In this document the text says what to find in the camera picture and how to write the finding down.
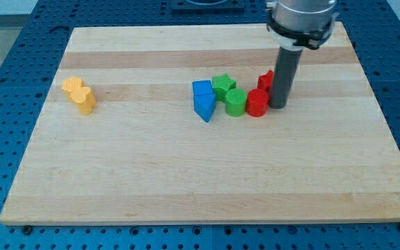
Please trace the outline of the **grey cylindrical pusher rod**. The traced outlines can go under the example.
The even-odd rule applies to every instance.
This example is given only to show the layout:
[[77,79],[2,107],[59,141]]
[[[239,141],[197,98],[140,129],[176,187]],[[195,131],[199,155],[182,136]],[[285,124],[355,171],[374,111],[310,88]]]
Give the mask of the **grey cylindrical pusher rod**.
[[290,51],[280,48],[276,60],[272,86],[269,91],[269,106],[283,109],[290,94],[302,50]]

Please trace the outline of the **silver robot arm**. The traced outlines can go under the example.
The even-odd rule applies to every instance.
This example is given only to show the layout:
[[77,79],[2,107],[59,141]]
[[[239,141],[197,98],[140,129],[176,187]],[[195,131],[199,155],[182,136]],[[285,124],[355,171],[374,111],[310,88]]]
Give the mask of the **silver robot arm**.
[[318,50],[331,36],[338,14],[336,0],[272,0],[267,2],[267,30],[279,50],[269,91],[269,106],[288,102],[304,49]]

